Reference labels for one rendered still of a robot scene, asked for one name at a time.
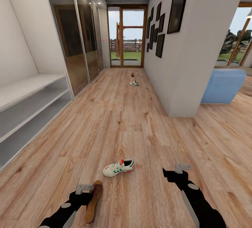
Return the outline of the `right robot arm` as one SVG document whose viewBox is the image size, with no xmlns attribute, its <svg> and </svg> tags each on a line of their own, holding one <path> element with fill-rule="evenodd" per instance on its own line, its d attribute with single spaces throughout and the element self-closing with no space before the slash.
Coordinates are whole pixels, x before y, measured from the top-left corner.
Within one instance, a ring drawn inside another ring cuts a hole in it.
<svg viewBox="0 0 252 228">
<path fill-rule="evenodd" d="M 188 173 L 184 170 L 191 170 L 192 166 L 176 164 L 175 168 L 176 171 L 166 171 L 163 168 L 163 175 L 168 182 L 175 182 L 181 190 L 182 199 L 196 227 L 226 228 L 220 213 L 209 205 L 200 188 L 188 180 Z"/>
</svg>

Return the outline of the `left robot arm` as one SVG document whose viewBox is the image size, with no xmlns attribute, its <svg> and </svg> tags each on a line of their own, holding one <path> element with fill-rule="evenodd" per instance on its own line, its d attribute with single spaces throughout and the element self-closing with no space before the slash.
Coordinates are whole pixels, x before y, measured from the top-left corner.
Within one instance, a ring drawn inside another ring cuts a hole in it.
<svg viewBox="0 0 252 228">
<path fill-rule="evenodd" d="M 45 218 L 38 228 L 70 228 L 75 220 L 75 214 L 81 205 L 88 205 L 93 199 L 92 193 L 83 193 L 82 190 L 92 190 L 93 185 L 78 184 L 70 199 L 60 206 L 59 210 L 49 218 Z"/>
</svg>

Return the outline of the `gym shoe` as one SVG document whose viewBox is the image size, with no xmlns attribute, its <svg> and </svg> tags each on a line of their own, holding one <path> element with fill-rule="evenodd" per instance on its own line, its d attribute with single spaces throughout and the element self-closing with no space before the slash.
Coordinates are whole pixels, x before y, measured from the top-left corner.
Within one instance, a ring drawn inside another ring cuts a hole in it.
<svg viewBox="0 0 252 228">
<path fill-rule="evenodd" d="M 129 84 L 136 87 L 139 86 L 139 83 L 137 81 L 130 82 Z"/>
<path fill-rule="evenodd" d="M 133 159 L 122 159 L 118 163 L 106 166 L 103 169 L 103 175 L 106 177 L 113 177 L 119 172 L 132 172 L 135 169 Z"/>
</svg>

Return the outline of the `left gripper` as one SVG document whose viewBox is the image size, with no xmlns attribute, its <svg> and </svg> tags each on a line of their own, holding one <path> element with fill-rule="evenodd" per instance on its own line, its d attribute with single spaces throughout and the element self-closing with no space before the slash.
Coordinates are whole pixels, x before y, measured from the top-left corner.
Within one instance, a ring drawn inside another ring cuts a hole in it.
<svg viewBox="0 0 252 228">
<path fill-rule="evenodd" d="M 76 192 L 72 192 L 70 194 L 70 199 L 77 199 L 79 201 L 79 208 L 81 205 L 88 205 L 89 201 L 93 199 L 94 191 L 92 193 L 82 193 L 80 195 L 76 195 Z"/>
</svg>

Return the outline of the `sandal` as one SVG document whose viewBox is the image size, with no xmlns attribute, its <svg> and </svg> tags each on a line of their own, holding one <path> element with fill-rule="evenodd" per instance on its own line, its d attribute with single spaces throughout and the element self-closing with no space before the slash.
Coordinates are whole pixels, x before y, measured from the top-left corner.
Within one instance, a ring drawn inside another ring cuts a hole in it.
<svg viewBox="0 0 252 228">
<path fill-rule="evenodd" d="M 89 191 L 89 193 L 92 193 L 94 191 L 93 199 L 89 201 L 89 204 L 86 206 L 86 216 L 85 221 L 86 223 L 93 223 L 95 220 L 96 215 L 96 206 L 98 203 L 98 200 L 100 199 L 103 191 L 103 185 L 100 180 L 97 180 L 93 184 L 93 189 Z"/>
</svg>

